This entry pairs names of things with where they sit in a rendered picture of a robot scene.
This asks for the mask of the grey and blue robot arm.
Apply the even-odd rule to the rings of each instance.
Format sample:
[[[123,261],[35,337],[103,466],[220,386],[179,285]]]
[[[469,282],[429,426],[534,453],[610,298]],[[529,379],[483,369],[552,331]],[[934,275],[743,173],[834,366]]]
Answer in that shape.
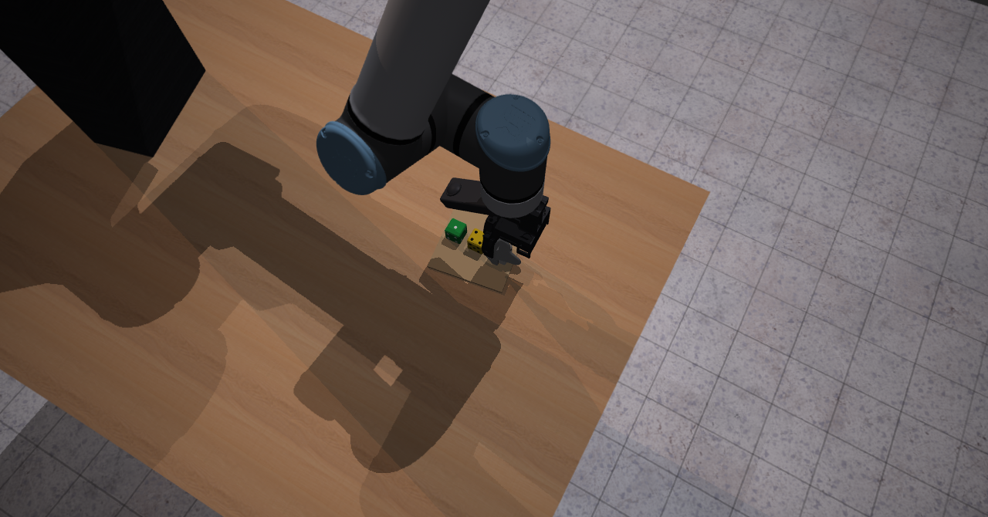
[[[442,147],[479,167],[480,178],[452,178],[445,207],[505,218],[539,207],[546,113],[452,74],[489,1],[387,1],[341,117],[317,135],[319,161],[337,185],[366,196]]]

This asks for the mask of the yellow die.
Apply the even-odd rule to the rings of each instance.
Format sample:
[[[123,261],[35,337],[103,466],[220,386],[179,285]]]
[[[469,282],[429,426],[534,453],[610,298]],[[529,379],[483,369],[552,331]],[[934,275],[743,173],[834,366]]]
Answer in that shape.
[[[467,238],[467,248],[482,254],[483,231],[474,228],[472,234]]]

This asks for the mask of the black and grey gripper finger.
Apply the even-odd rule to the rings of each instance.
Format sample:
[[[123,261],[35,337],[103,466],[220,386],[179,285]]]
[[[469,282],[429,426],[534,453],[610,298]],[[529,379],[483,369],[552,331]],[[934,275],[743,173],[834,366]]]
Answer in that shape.
[[[516,257],[511,250],[509,250],[509,243],[504,242],[502,239],[494,239],[491,237],[492,232],[488,230],[485,231],[483,235],[482,242],[482,252],[492,264],[498,266],[499,260],[504,262],[509,262],[516,266],[521,265],[521,259]]]

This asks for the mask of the tan flat mat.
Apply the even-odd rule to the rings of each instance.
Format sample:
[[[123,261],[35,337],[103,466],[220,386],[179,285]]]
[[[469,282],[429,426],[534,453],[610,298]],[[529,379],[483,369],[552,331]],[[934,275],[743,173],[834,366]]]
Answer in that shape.
[[[460,244],[447,239],[445,237],[447,224],[440,237],[440,242],[435,246],[428,267],[502,293],[509,277],[509,271],[511,271],[514,264],[507,262],[505,265],[499,263],[496,266],[483,253],[479,254],[467,248],[467,238],[472,234],[472,230],[477,228],[483,231],[487,217],[489,215],[479,214],[478,212],[452,211],[448,224],[452,218],[466,224],[467,233],[465,238]]]

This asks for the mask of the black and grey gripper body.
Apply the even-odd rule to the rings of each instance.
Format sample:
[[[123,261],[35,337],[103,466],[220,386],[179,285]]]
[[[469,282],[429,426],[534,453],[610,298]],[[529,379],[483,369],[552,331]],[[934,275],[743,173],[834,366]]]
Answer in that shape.
[[[547,207],[548,197],[543,196],[536,210],[521,218],[492,217],[485,219],[483,234],[488,230],[491,237],[502,239],[516,246],[516,253],[530,259],[534,245],[539,241],[541,232],[548,225],[550,207]],[[503,236],[501,236],[503,235]],[[511,241],[512,240],[512,241]],[[523,251],[522,251],[522,250]]]

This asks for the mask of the green die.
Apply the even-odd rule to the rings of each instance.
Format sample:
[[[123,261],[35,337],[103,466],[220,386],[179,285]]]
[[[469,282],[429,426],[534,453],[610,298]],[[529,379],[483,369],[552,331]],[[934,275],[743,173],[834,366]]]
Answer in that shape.
[[[462,240],[465,238],[466,233],[467,233],[467,225],[463,224],[463,222],[458,221],[458,219],[454,219],[454,218],[452,218],[451,221],[449,221],[449,224],[445,229],[445,237],[451,240],[451,242],[456,242],[458,244],[460,244],[460,242],[462,242]]]

